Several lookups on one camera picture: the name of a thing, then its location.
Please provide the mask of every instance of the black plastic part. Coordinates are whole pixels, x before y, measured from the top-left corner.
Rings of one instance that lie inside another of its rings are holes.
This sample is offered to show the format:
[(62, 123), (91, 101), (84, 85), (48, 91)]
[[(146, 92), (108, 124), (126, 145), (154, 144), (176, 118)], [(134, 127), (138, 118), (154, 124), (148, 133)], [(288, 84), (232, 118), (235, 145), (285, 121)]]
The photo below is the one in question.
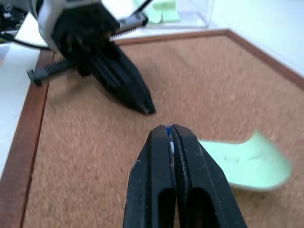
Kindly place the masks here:
[[(174, 144), (174, 162), (170, 139)], [(171, 223), (162, 226), (162, 221), (172, 221), (175, 210), (169, 202), (173, 196), (176, 196), (181, 228), (247, 227), (222, 169), (190, 129), (176, 124), (171, 126), (171, 131), (164, 126), (155, 128), (138, 161), (143, 162), (136, 162), (130, 173), (123, 228), (172, 227)], [(165, 197), (160, 191), (153, 191), (164, 186)], [(159, 199), (158, 206), (153, 199)], [(160, 216), (163, 211), (160, 205), (167, 206), (163, 216)]]
[(34, 83), (37, 86), (41, 86), (43, 82), (58, 76), (60, 73), (77, 67), (78, 63), (79, 61), (65, 59), (49, 64), (44, 69), (36, 69), (35, 71), (29, 70), (27, 71), (27, 74), (30, 78), (31, 83)]
[(173, 158), (166, 130), (152, 130), (129, 178), (123, 228), (172, 228)]
[[(127, 107), (144, 114), (155, 113), (150, 92), (137, 68), (114, 42), (109, 41), (110, 35), (116, 34), (119, 28), (120, 23), (102, 3), (64, 10), (52, 38), (67, 60), (28, 71), (31, 82), (41, 85), (65, 70), (76, 68), (81, 76), (92, 73)], [(81, 63), (71, 64), (71, 59), (81, 59)]]
[(141, 113), (156, 112), (140, 73), (114, 42), (106, 41), (89, 53), (84, 51), (83, 56), (93, 76), (116, 99)]
[(60, 52), (65, 57), (71, 57), (79, 54), (75, 42), (98, 45), (119, 27), (119, 22), (100, 2), (65, 9), (56, 22), (52, 38)]

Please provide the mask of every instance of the white surface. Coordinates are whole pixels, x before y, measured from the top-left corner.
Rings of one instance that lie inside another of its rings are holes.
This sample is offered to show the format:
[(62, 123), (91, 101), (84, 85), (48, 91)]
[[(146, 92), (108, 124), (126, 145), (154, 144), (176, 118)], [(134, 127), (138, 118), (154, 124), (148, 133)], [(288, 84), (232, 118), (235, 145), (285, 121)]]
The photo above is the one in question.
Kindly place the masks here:
[[(117, 17), (128, 16), (131, 1), (103, 0)], [(287, 66), (304, 75), (304, 2), (300, 0), (214, 0), (210, 29), (231, 28)], [(189, 30), (149, 29), (136, 31), (124, 38), (186, 32)], [(45, 44), (34, 18), (27, 16), (18, 39)], [(29, 79), (26, 69), (34, 68), (39, 51), (11, 45), (0, 65), (0, 175), (27, 94)]]
[(212, 17), (304, 76), (304, 1), (215, 0)]
[[(33, 36), (28, 27), (35, 24), (31, 18), (24, 22), (17, 38), (32, 43), (43, 43), (40, 36)], [(0, 175), (4, 169), (20, 113), (28, 92), (29, 79), (25, 69), (35, 67), (39, 51), (19, 45), (10, 45), (9, 52), (0, 63)]]

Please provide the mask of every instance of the curved green plastic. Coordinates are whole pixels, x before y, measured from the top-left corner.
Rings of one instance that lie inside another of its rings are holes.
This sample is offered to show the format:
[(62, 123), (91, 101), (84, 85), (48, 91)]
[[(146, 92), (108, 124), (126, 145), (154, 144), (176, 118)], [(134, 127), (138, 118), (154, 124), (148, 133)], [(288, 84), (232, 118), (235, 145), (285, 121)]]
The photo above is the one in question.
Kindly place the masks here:
[(235, 188), (273, 190), (286, 183), (292, 171), (288, 158), (258, 130), (240, 144), (199, 142)]

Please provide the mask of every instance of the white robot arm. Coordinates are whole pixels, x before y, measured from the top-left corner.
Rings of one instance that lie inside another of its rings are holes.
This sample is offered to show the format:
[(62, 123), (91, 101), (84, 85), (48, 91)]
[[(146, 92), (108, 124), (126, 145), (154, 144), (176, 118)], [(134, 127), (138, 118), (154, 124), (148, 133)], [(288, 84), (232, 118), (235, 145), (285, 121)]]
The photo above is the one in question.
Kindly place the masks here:
[(81, 39), (113, 36), (144, 26), (148, 19), (140, 13), (147, 0), (133, 15), (117, 21), (101, 0), (29, 0), (30, 11), (38, 21), (39, 32), (53, 51), (69, 49), (70, 35)]

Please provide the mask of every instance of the robotic arm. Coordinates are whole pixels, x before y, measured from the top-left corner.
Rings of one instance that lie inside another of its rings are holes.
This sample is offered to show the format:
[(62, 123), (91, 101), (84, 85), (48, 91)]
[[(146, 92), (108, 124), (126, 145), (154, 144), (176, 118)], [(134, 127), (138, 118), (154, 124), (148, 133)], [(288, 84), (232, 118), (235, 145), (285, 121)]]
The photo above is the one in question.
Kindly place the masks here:
[(118, 34), (144, 27), (141, 13), (147, 0), (131, 16), (116, 20), (100, 0), (30, 0), (30, 10), (48, 46), (65, 60), (45, 69), (28, 71), (31, 82), (42, 85), (59, 73), (75, 68), (92, 73), (105, 89), (126, 106), (145, 114), (155, 113), (150, 92), (140, 73), (112, 41)]

